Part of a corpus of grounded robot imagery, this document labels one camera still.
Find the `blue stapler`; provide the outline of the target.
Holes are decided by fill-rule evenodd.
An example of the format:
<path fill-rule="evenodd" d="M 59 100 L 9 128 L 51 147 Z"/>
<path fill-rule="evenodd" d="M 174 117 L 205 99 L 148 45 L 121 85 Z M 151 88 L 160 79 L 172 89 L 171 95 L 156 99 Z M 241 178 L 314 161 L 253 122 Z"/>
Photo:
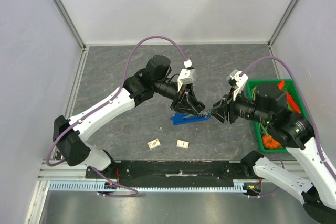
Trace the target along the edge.
<path fill-rule="evenodd" d="M 211 118 L 210 115 L 194 116 L 185 113 L 174 113 L 171 115 L 170 120 L 172 121 L 172 124 L 174 126 L 177 126 L 177 125 L 206 121 L 209 120 L 210 118 Z"/>

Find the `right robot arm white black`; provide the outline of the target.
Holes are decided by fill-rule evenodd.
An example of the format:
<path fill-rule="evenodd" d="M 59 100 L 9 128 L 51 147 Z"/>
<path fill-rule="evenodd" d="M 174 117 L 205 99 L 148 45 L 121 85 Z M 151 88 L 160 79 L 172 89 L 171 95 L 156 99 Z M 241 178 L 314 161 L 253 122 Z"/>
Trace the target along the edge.
<path fill-rule="evenodd" d="M 241 174 L 272 182 L 295 197 L 318 223 L 335 223 L 335 179 L 329 173 L 335 168 L 319 157 L 312 124 L 304 115 L 287 108 L 286 94 L 275 83 L 258 85 L 253 100 L 231 91 L 209 113 L 223 123 L 244 118 L 266 126 L 267 133 L 299 162 L 309 180 L 291 174 L 257 151 L 241 160 Z"/>

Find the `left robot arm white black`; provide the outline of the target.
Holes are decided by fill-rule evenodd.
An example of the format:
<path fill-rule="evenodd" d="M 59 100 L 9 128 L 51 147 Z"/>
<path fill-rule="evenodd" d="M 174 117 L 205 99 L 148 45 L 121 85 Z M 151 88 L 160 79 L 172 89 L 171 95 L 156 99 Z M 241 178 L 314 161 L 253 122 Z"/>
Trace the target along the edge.
<path fill-rule="evenodd" d="M 105 150 L 87 143 L 98 129 L 126 111 L 159 94 L 172 101 L 170 108 L 191 118 L 204 117 L 205 105 L 194 93 L 196 71 L 192 62 L 184 62 L 177 81 L 168 77 L 171 62 L 163 55 L 153 56 L 145 68 L 122 81 L 119 88 L 89 109 L 70 118 L 59 116 L 54 121 L 54 144 L 69 166 L 85 164 L 94 167 L 104 178 L 115 174 L 116 166 Z"/>

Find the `white staple box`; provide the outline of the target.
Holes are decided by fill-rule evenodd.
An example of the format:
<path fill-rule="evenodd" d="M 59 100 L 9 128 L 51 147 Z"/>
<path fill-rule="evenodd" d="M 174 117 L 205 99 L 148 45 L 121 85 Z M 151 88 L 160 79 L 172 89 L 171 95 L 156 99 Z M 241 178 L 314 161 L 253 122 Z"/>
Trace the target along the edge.
<path fill-rule="evenodd" d="M 189 142 L 183 140 L 177 140 L 176 146 L 183 149 L 188 149 Z"/>

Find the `toy green beans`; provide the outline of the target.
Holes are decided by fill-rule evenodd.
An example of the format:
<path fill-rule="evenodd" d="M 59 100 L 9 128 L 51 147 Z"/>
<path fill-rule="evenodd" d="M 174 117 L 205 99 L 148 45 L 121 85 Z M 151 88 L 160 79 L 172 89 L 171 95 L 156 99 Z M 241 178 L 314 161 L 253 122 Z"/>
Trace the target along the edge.
<path fill-rule="evenodd" d="M 267 125 L 263 126 L 261 123 L 258 124 L 261 132 L 261 136 L 269 136 L 269 133 L 267 131 Z"/>

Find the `staple box with red logo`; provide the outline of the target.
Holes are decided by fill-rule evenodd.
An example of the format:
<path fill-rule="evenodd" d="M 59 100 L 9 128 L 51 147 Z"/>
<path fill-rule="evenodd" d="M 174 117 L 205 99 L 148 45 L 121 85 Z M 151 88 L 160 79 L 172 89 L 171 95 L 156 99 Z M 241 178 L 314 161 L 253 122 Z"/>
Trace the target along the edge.
<path fill-rule="evenodd" d="M 157 148 L 161 145 L 159 139 L 154 139 L 150 142 L 148 142 L 148 147 L 150 150 L 154 149 L 154 148 Z"/>

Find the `toy pumpkin orange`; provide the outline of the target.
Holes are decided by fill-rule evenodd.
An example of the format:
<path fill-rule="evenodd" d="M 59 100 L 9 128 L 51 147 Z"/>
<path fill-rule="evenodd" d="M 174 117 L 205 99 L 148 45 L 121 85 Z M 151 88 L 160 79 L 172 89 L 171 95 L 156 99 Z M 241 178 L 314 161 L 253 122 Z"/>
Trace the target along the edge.
<path fill-rule="evenodd" d="M 268 150 L 276 150 L 281 148 L 281 144 L 274 140 L 271 135 L 264 134 L 262 136 L 263 147 Z"/>

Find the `upper toy carrot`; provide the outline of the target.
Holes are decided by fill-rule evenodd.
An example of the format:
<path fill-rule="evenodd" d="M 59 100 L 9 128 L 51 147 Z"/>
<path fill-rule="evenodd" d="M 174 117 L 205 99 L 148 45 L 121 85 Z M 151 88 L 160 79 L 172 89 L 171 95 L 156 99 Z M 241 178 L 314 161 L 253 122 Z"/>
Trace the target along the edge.
<path fill-rule="evenodd" d="M 282 80 L 282 81 L 278 84 L 278 87 L 279 87 L 280 90 L 282 90 L 282 89 L 284 88 L 284 86 L 285 86 L 285 81 Z"/>

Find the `toy carrot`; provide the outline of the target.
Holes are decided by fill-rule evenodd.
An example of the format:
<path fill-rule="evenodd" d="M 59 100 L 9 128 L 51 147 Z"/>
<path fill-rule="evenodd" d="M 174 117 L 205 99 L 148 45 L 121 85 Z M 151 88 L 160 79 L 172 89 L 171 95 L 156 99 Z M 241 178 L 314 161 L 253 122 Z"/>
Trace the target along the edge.
<path fill-rule="evenodd" d="M 285 91 L 286 94 L 286 100 L 287 103 L 289 104 L 289 106 L 292 108 L 293 111 L 301 114 L 301 110 L 299 108 L 299 106 L 296 104 L 296 102 L 294 101 L 294 99 L 292 98 L 292 96 L 289 94 L 288 91 Z"/>
<path fill-rule="evenodd" d="M 285 81 L 282 80 L 282 81 L 278 84 L 278 87 L 279 87 L 280 90 L 282 90 L 282 89 L 284 88 L 284 86 L 285 86 Z"/>

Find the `lower toy carrot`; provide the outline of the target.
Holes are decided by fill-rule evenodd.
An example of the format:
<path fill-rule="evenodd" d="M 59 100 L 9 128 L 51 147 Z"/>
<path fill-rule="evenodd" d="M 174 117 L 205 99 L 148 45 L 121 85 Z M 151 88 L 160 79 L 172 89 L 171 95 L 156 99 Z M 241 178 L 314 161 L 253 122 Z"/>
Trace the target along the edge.
<path fill-rule="evenodd" d="M 292 96 L 289 94 L 288 91 L 285 91 L 286 94 L 286 100 L 287 103 L 289 104 L 289 106 L 292 108 L 293 111 L 301 114 L 301 110 L 299 108 L 299 106 L 296 104 L 296 102 L 294 101 L 294 99 L 292 98 Z"/>

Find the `green plastic bin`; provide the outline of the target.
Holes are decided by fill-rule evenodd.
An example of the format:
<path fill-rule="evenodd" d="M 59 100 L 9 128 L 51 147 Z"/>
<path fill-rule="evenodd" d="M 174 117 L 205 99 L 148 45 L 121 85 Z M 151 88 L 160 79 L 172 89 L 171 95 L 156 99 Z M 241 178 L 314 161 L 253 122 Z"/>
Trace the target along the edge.
<path fill-rule="evenodd" d="M 301 99 L 299 91 L 298 91 L 295 83 L 291 79 L 248 80 L 248 82 L 246 84 L 247 98 L 253 99 L 253 100 L 255 99 L 256 88 L 260 84 L 274 83 L 274 84 L 278 85 L 282 80 L 285 81 L 285 86 L 282 90 L 289 92 L 289 94 L 292 96 L 292 98 L 294 99 L 296 104 L 299 106 L 302 115 L 307 116 L 306 108 L 305 108 L 305 105 L 303 104 L 303 101 Z M 253 123 L 254 129 L 255 129 L 256 140 L 257 140 L 257 144 L 258 144 L 258 147 L 259 147 L 259 151 L 263 152 L 263 153 L 269 153 L 269 154 L 286 153 L 287 150 L 284 149 L 283 147 L 281 147 L 279 149 L 276 149 L 276 150 L 268 150 L 268 149 L 265 149 L 263 147 L 262 136 L 261 136 L 261 132 L 260 132 L 260 128 L 259 128 L 258 124 L 259 123 L 257 123 L 257 122 Z"/>

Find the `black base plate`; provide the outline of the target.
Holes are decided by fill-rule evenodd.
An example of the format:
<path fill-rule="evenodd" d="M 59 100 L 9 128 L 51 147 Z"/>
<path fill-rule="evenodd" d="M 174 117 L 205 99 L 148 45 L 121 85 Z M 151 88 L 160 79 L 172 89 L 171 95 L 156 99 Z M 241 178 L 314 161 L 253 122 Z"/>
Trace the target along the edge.
<path fill-rule="evenodd" d="M 233 180 L 258 180 L 253 170 L 230 161 L 120 161 L 102 171 L 124 186 L 232 186 Z"/>

